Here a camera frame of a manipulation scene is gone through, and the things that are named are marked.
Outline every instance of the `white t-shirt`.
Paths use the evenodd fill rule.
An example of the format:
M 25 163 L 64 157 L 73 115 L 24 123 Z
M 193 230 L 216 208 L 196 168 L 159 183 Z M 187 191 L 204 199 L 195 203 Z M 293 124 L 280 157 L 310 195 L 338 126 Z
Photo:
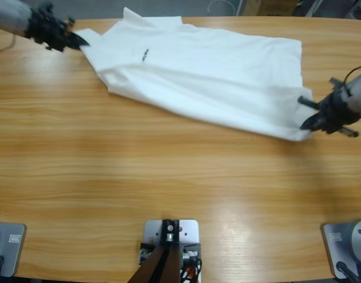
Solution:
M 82 51 L 108 91 L 173 113 L 300 141 L 313 110 L 302 85 L 298 40 L 197 28 L 180 17 L 124 19 L 100 36 L 77 32 Z

